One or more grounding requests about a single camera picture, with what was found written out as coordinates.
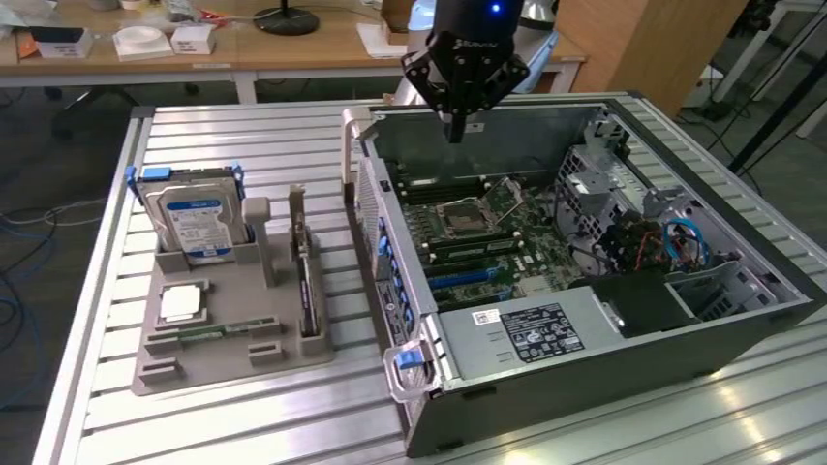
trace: aluminum slotted surface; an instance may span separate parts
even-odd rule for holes
[[[621,101],[825,287],[824,252],[686,134],[670,123],[665,125],[666,118],[648,102],[630,97]],[[339,191],[341,114],[346,107],[366,103],[161,108],[145,121],[135,140],[135,163],[146,166],[205,168],[238,161],[247,173],[249,195],[270,197],[270,231],[285,231],[290,222],[290,184],[306,184],[309,221],[322,247],[338,349],[334,362],[151,397],[133,394],[129,385],[157,238],[145,210],[126,194],[121,201],[129,204],[109,225],[114,241],[102,269],[107,281],[97,295],[98,306],[90,310],[89,341],[78,354],[67,352],[63,361],[63,365],[78,363],[77,387],[66,388],[59,379],[57,393],[69,392],[69,404],[57,405],[54,399],[49,419],[62,423],[45,429],[37,461],[546,465],[793,459],[827,463],[824,310],[710,377],[531,426],[446,455],[405,458]],[[674,184],[670,170],[644,143],[632,140],[630,145],[632,159],[653,182]],[[71,415],[53,414],[58,408]],[[47,430],[61,432],[50,443]]]

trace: table leg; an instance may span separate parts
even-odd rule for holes
[[[781,78],[781,75],[790,66],[790,63],[793,63],[792,56],[796,56],[805,47],[812,31],[820,26],[822,18],[825,16],[827,16],[827,13],[822,13],[813,17],[813,20],[802,29],[802,32],[800,32],[797,38],[793,40],[793,44],[790,44],[790,46],[785,50],[785,53],[776,60],[773,69],[766,73],[765,79],[762,79],[762,83],[757,87],[762,90],[753,94],[753,100],[758,101],[765,97],[768,90],[770,90],[770,87],[776,84],[778,78]]]
[[[572,85],[574,79],[578,77],[578,71],[581,70],[581,62],[570,62],[562,64],[562,69],[556,75],[556,82],[553,83],[553,94],[565,94],[572,92]]]
[[[827,102],[822,104],[822,106],[810,115],[810,118],[808,118],[805,123],[802,123],[800,131],[797,131],[797,136],[804,139],[809,138],[810,133],[825,119],[825,116],[827,116]]]
[[[259,103],[257,99],[257,78],[255,71],[237,71],[233,73],[239,104]]]
[[[776,10],[773,11],[773,15],[770,15],[770,27],[768,28],[766,31],[760,31],[760,33],[756,35],[756,38],[753,39],[753,42],[750,42],[750,44],[748,45],[748,48],[745,49],[744,53],[741,54],[741,57],[738,58],[738,61],[736,62],[736,65],[733,66],[733,69],[726,74],[726,77],[724,78],[722,83],[716,89],[716,94],[713,94],[714,102],[721,102],[725,99],[726,93],[733,88],[733,85],[741,78],[741,75],[745,73],[748,66],[753,62],[756,55],[760,53],[760,50],[762,49],[762,46],[765,45],[766,38],[770,37],[770,34],[773,34],[773,31],[776,30],[776,26],[778,26],[778,23],[781,22],[781,20],[784,19],[786,15],[788,15],[788,8],[784,6],[784,3],[778,3],[776,5]]]

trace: black lamp base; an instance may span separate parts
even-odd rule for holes
[[[257,16],[265,15],[267,17],[254,21],[257,27],[279,36],[302,36],[319,28],[319,16],[298,8],[267,8],[257,13]]]

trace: motherboard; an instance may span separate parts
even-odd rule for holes
[[[402,196],[439,311],[549,294],[584,277],[550,216],[549,189],[509,176],[479,182],[482,195],[453,201],[417,202],[427,189]]]

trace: robotic arm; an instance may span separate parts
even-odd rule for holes
[[[557,0],[438,0],[426,47],[402,57],[405,76],[439,114],[449,142],[463,139],[467,117],[491,109],[529,77],[515,54],[518,26],[554,10]]]

